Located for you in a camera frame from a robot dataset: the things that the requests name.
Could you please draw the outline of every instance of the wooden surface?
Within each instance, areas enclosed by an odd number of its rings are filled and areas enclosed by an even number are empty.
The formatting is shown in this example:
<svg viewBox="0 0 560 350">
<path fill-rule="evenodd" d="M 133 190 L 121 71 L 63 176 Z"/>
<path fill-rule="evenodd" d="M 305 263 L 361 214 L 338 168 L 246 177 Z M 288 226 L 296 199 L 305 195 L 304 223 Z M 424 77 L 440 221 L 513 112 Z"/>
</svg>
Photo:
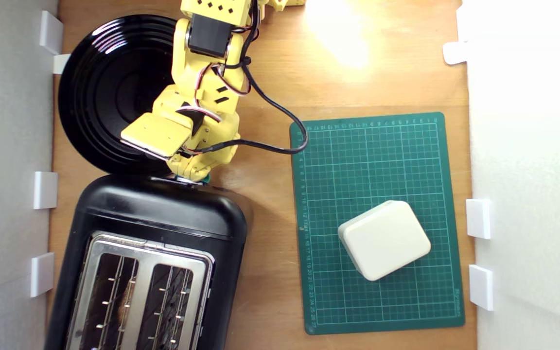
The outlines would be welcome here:
<svg viewBox="0 0 560 350">
<path fill-rule="evenodd" d="M 460 0 L 309 0 L 284 13 L 267 11 L 261 39 L 250 49 L 258 83 L 307 120 L 442 111 L 446 116 L 457 213 L 466 324 L 461 328 L 308 336 L 299 283 L 291 160 L 241 147 L 213 182 L 249 197 L 256 222 L 248 238 L 231 317 L 227 350 L 374 349 L 472 350 L 476 309 L 468 301 L 473 241 L 465 233 L 471 197 L 465 67 L 448 67 L 442 44 L 457 39 Z M 61 0 L 64 52 L 87 33 L 127 14 L 177 17 L 172 0 Z M 242 99 L 244 138 L 289 144 L 289 118 L 255 96 Z M 103 173 L 81 158 L 55 116 L 54 171 L 58 208 L 49 248 L 59 270 L 80 192 Z"/>
</svg>

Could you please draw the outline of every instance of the white rounded box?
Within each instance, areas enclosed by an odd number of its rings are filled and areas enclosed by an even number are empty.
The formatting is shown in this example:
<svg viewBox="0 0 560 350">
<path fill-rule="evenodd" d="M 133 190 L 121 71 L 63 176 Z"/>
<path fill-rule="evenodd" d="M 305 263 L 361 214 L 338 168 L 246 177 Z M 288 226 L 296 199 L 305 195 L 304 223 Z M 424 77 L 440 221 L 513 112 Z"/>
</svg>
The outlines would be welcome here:
<svg viewBox="0 0 560 350">
<path fill-rule="evenodd" d="M 376 281 L 431 250 L 431 242 L 406 202 L 387 201 L 345 222 L 338 236 L 358 272 Z"/>
</svg>

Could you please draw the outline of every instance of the yellow robotic arm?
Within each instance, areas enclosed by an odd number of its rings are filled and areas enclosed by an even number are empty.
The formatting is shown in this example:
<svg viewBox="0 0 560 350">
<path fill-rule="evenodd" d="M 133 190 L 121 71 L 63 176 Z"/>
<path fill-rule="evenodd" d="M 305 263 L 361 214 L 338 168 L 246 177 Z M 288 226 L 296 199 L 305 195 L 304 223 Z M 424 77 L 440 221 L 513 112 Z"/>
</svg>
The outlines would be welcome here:
<svg viewBox="0 0 560 350">
<path fill-rule="evenodd" d="M 181 11 L 188 18 L 177 22 L 174 33 L 174 84 L 155 100 L 152 113 L 145 113 L 122 131 L 122 141 L 165 160 L 175 175 L 192 181 L 201 181 L 213 167 L 228 164 L 238 144 L 274 148 L 241 140 L 238 133 L 237 103 L 249 93 L 253 80 L 245 52 L 258 37 L 264 5 L 282 11 L 287 5 L 304 3 L 183 0 Z M 248 31 L 244 39 L 240 33 Z"/>
</svg>

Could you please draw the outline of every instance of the toaster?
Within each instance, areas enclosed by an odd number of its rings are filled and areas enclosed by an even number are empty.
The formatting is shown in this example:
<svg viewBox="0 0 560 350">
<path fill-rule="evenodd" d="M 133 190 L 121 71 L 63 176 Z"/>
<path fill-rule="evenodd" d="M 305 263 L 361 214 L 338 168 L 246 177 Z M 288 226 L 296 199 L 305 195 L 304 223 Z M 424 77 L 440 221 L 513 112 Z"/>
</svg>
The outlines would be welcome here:
<svg viewBox="0 0 560 350">
<path fill-rule="evenodd" d="M 92 182 L 76 206 L 45 350 L 221 350 L 251 210 L 206 184 Z"/>
</svg>

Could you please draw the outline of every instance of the cutting mat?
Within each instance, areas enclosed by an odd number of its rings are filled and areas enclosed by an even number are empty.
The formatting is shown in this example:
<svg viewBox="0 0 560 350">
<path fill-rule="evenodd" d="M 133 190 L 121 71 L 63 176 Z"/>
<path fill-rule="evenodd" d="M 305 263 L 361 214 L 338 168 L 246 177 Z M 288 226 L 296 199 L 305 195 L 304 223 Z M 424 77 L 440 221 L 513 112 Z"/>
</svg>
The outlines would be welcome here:
<svg viewBox="0 0 560 350">
<path fill-rule="evenodd" d="M 461 326 L 464 303 L 444 115 L 305 122 L 293 156 L 308 334 Z M 291 126 L 291 144 L 302 135 Z M 340 243 L 340 224 L 388 200 L 406 201 L 431 252 L 367 281 Z"/>
</svg>

